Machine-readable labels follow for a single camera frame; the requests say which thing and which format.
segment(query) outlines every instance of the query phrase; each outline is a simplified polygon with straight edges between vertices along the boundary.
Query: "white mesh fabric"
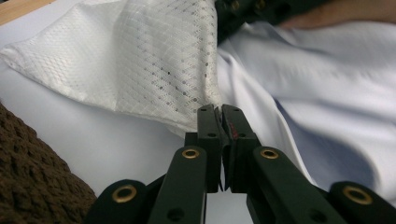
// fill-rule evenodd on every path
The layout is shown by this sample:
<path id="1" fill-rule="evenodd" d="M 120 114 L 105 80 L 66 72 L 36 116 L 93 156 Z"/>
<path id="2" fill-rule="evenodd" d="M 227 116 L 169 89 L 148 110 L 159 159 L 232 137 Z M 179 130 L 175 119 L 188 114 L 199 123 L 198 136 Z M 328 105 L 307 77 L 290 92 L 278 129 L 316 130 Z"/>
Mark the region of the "white mesh fabric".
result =
<path id="1" fill-rule="evenodd" d="M 216 31 L 213 0 L 89 0 L 0 57 L 67 97 L 182 134 L 198 107 L 219 105 Z"/>

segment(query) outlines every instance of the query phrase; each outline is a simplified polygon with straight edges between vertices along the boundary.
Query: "screw hole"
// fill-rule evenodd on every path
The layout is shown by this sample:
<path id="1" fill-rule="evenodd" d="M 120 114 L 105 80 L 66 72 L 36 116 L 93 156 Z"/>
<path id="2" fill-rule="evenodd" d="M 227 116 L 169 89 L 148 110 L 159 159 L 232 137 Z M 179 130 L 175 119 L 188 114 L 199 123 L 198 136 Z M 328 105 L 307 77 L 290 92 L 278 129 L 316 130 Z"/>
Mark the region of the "screw hole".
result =
<path id="1" fill-rule="evenodd" d="M 168 219 L 173 222 L 179 222 L 184 217 L 184 211 L 180 208 L 174 208 L 168 211 Z"/>
<path id="2" fill-rule="evenodd" d="M 122 189 L 119 191 L 119 193 L 117 194 L 118 197 L 123 198 L 126 197 L 128 195 L 130 195 L 132 193 L 132 191 L 130 189 Z"/>
<path id="3" fill-rule="evenodd" d="M 194 152 L 194 151 L 187 151 L 186 152 L 186 155 L 189 156 L 189 157 L 195 156 L 195 154 L 196 154 L 196 152 Z"/>
<path id="4" fill-rule="evenodd" d="M 311 217 L 311 219 L 317 223 L 325 223 L 327 222 L 327 217 L 321 213 L 320 211 L 316 210 L 316 209 L 311 209 L 311 211 L 309 211 L 309 216 Z"/>

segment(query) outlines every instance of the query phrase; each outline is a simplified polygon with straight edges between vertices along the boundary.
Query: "white fabric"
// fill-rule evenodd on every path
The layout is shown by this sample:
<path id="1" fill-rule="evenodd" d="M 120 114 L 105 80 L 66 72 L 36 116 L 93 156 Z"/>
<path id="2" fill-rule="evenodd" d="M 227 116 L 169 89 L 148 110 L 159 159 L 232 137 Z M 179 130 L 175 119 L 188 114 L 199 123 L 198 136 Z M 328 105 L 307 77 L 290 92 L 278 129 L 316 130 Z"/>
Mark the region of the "white fabric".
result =
<path id="1" fill-rule="evenodd" d="M 287 31 L 257 22 L 220 46 L 219 87 L 248 114 L 265 145 L 291 152 L 285 135 L 279 137 L 272 95 L 296 157 L 320 187 L 353 180 L 396 204 L 395 49 L 392 24 Z"/>
<path id="2" fill-rule="evenodd" d="M 168 124 L 219 104 L 216 10 L 206 1 L 88 0 L 1 50 L 25 76 L 88 105 Z"/>

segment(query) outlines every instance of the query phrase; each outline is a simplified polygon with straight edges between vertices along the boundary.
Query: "light blue cloth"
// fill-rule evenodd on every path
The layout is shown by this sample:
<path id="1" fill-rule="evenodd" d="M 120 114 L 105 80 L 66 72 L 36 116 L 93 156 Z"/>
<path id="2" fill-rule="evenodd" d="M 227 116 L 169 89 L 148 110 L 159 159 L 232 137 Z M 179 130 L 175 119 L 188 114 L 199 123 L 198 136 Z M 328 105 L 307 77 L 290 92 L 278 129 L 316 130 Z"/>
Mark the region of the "light blue cloth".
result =
<path id="1" fill-rule="evenodd" d="M 395 204 L 396 25 L 304 31 L 257 22 L 224 41 L 218 64 L 223 98 L 248 114 L 264 144 L 301 156 L 322 188 L 352 180 Z M 263 107 L 265 94 L 278 106 Z M 291 144 L 271 135 L 278 128 L 268 119 L 277 111 Z"/>

